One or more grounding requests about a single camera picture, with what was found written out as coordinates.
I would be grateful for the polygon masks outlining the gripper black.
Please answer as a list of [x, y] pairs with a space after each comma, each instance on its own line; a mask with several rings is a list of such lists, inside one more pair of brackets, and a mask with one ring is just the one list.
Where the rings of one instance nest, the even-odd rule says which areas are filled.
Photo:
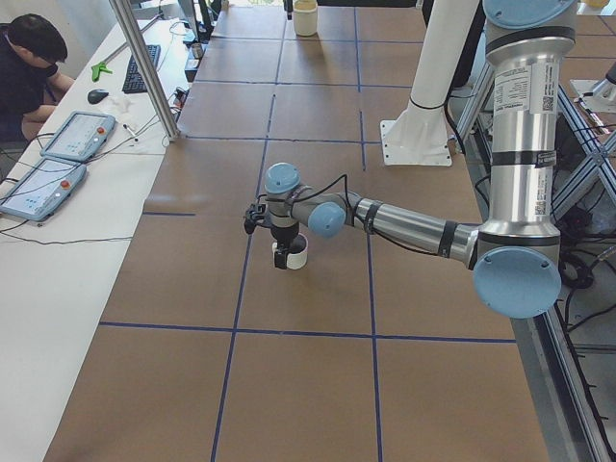
[[293, 242], [298, 235], [298, 225], [294, 224], [289, 227], [272, 226], [270, 233], [275, 240], [275, 249], [273, 250], [274, 266], [280, 270], [288, 268], [289, 249], [293, 248]]

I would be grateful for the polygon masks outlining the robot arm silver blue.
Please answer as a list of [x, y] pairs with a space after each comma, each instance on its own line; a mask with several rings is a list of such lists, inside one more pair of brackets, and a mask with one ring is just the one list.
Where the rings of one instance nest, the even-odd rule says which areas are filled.
[[444, 111], [477, 11], [486, 16], [485, 57], [494, 71], [489, 216], [465, 225], [405, 210], [352, 192], [315, 191], [288, 163], [265, 175], [266, 198], [244, 228], [267, 227], [279, 269], [305, 264], [301, 226], [325, 238], [344, 226], [451, 258], [473, 272], [490, 309], [512, 319], [548, 311], [561, 290], [559, 230], [552, 223], [552, 169], [559, 68], [573, 48], [573, 1], [437, 1], [407, 108], [381, 124], [387, 165], [449, 166]]

